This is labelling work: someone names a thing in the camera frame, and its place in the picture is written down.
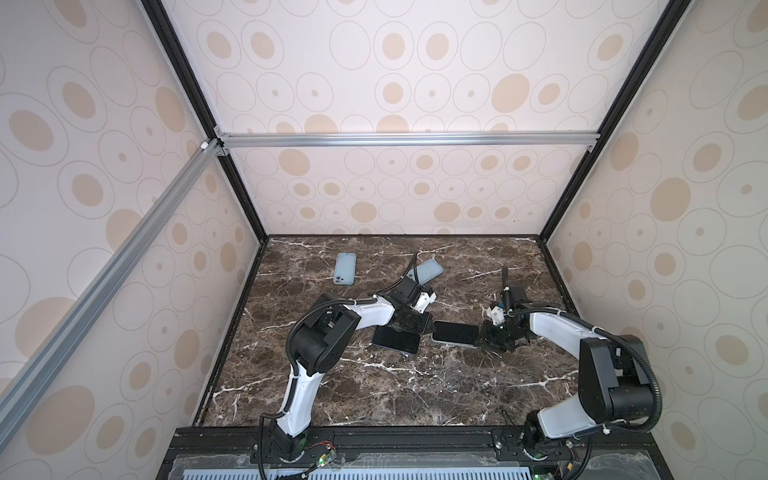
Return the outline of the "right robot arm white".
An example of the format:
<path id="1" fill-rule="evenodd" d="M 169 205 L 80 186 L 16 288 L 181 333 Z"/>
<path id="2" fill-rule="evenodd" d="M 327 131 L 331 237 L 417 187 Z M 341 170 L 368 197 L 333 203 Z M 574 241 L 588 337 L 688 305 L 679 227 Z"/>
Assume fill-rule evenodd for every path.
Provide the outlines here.
<path id="1" fill-rule="evenodd" d="M 643 342 L 616 335 L 555 307 L 536 306 L 501 270 L 499 301 L 486 309 L 477 345 L 507 353 L 545 338 L 578 361 L 577 394 L 527 415 L 520 444 L 539 460 L 553 441 L 587 439 L 615 430 L 648 433 L 659 422 L 663 394 Z"/>

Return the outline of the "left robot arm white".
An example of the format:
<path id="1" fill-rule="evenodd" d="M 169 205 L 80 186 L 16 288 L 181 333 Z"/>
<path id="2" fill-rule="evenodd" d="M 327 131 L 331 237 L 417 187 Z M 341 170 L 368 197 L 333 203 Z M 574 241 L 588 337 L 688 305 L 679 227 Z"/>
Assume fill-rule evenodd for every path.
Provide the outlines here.
<path id="1" fill-rule="evenodd" d="M 313 405 L 322 380 L 342 358 L 354 334 L 372 328 L 376 346 L 407 355 L 418 352 L 430 325 L 433 289 L 421 283 L 418 255 L 393 284 L 361 299 L 321 295 L 290 330 L 285 353 L 290 375 L 280 410 L 260 417 L 262 436 L 283 460 L 299 459 L 307 447 Z"/>

